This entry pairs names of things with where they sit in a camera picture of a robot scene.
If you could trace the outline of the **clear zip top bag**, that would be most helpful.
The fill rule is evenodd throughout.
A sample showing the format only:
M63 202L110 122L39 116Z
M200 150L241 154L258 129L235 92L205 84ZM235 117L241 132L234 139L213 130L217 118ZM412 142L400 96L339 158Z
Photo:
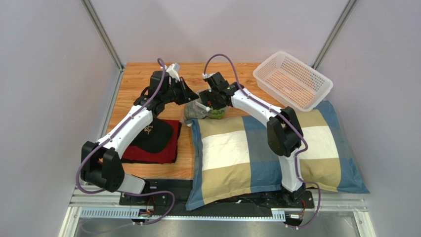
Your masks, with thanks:
M202 104L200 98L188 102L184 106L182 120L189 126L192 119L222 119L229 111L229 107L215 110Z

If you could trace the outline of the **bright green fake watermelon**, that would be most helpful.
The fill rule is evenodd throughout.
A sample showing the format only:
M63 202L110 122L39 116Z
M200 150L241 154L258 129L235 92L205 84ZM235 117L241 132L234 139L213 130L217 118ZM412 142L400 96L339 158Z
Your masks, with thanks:
M226 108L219 109L219 110L211 109L207 112L207 117L211 119L221 119L225 116L225 114L226 114Z

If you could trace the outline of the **dark green fake melon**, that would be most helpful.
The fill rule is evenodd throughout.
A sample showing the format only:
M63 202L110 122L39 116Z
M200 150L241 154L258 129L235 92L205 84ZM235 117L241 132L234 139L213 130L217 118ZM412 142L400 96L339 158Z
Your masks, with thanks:
M200 107L196 101L192 101L185 104L183 115L185 120L203 119L206 117L207 111Z

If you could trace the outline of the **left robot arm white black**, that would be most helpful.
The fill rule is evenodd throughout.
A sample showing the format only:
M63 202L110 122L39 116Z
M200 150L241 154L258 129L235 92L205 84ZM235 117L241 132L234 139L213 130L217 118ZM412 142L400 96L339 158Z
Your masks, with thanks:
M121 158L136 136L149 126L168 103L183 105L198 99L177 73L155 71L149 86L138 97L128 114L97 142L87 141L82 147L81 165L76 181L85 181L99 188L99 192L142 193L146 181L125 173Z

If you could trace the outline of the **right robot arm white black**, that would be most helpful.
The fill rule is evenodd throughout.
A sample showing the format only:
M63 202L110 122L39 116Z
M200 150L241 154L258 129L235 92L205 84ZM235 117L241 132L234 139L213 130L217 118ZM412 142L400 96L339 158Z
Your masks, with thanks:
M209 85L199 97L206 107L222 109L226 106L240 109L266 127L267 144L280 162L282 195L286 202L297 202L305 192L300 179L297 152L302 145L303 132L297 115L291 107L284 109L255 97L238 82L229 83L220 72L203 74Z

